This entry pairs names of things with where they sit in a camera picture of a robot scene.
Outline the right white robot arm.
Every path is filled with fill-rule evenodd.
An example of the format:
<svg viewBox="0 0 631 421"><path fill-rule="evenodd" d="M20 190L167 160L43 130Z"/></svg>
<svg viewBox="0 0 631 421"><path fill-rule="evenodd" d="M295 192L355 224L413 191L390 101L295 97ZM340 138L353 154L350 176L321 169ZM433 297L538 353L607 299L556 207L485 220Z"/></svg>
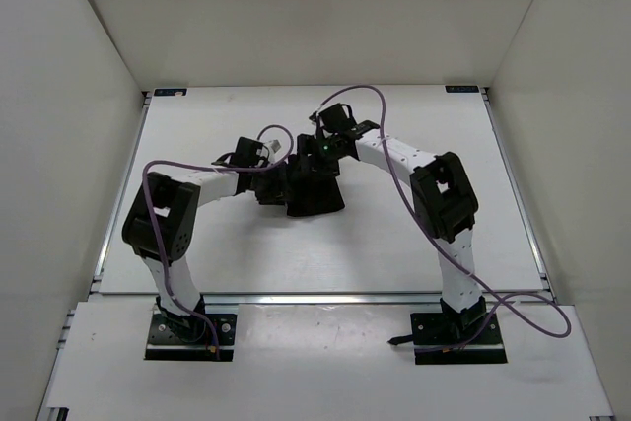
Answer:
<svg viewBox="0 0 631 421"><path fill-rule="evenodd" d="M441 249L443 333L453 342L466 341L476 332L486 307L470 276L479 204L459 156L434 155L407 145L371 120L356 121L345 104L316 111L310 120L315 132L299 136L297 152L289 159L288 215L312 217L344 208L337 183L343 158L390 173L395 184L409 187L413 217Z"/></svg>

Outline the black skirt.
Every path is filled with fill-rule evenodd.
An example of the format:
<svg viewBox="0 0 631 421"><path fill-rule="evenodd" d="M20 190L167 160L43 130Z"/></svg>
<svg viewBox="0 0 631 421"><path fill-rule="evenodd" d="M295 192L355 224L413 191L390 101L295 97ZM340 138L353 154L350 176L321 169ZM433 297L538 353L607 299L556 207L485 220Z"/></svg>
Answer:
<svg viewBox="0 0 631 421"><path fill-rule="evenodd" d="M287 215L294 218L334 213L345 207L337 177L315 177L311 182L292 184L286 194Z"/></svg>

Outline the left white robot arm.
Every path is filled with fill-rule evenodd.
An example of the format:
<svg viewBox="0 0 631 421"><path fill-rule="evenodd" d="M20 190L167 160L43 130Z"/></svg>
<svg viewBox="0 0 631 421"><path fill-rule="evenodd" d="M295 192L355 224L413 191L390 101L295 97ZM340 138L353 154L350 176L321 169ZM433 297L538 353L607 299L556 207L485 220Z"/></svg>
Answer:
<svg viewBox="0 0 631 421"><path fill-rule="evenodd" d="M141 186L122 227L122 239L149 269L157 306L168 328L187 344L220 349L217 325L205 312L186 254L200 207L253 190L253 180L280 169L281 144L242 137L236 149L209 167L156 160L145 165Z"/></svg>

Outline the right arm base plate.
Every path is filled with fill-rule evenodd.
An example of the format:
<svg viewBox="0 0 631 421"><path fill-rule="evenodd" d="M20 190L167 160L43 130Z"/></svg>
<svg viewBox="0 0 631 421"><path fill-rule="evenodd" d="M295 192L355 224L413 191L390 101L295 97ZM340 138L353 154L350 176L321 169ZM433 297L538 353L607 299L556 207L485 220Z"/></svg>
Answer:
<svg viewBox="0 0 631 421"><path fill-rule="evenodd" d="M412 313L411 333L391 338L391 346L411 344L416 365L506 364L508 357L496 315L457 334L442 313Z"/></svg>

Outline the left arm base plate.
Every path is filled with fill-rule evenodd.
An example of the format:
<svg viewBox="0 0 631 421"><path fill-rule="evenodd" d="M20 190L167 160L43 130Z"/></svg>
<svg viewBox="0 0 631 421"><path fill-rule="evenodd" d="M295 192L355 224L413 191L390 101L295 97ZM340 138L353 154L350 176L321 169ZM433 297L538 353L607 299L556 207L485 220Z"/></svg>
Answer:
<svg viewBox="0 0 631 421"><path fill-rule="evenodd" d="M232 362L236 342L238 312L236 307L219 308L206 315L213 323L218 336L216 349L212 333L206 323L194 318L194 327L178 326L159 311L153 309L149 325L144 359L147 361Z"/></svg>

